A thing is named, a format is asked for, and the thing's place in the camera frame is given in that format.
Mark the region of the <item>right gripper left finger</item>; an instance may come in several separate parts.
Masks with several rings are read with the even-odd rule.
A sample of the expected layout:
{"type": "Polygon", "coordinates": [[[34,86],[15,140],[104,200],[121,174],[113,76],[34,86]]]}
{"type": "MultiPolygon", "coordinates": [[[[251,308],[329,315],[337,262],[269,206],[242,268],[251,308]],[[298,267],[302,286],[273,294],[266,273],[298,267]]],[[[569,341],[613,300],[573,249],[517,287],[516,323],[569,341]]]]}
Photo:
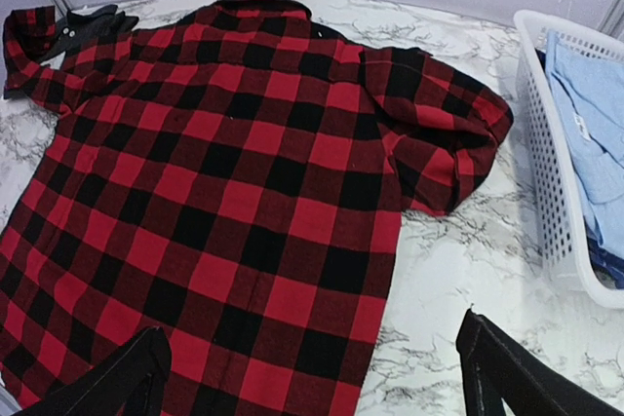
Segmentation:
{"type": "Polygon", "coordinates": [[[159,415],[171,366],[165,331],[147,327],[75,382],[19,414],[159,415]]]}

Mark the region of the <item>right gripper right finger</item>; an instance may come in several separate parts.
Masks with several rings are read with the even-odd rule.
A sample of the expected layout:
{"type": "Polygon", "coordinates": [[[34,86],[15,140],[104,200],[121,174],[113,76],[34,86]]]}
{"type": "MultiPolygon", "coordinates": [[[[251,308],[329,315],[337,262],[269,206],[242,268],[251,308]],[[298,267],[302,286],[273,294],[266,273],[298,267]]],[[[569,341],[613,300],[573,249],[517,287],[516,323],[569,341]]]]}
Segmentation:
{"type": "Polygon", "coordinates": [[[615,415],[483,315],[467,310],[455,342],[468,415],[615,415]]]}

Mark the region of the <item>red black plaid shirt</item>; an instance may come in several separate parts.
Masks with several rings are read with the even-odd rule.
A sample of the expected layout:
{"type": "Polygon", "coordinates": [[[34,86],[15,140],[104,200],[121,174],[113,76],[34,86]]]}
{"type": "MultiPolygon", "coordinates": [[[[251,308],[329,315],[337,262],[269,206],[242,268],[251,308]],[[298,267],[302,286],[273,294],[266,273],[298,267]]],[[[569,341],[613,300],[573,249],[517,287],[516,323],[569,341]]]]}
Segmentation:
{"type": "Polygon", "coordinates": [[[451,213],[513,123],[418,49],[346,39],[291,0],[221,0],[91,39],[4,23],[5,88],[58,115],[1,238],[1,375],[30,406],[140,329],[166,415],[351,415],[402,214],[451,213]]]}

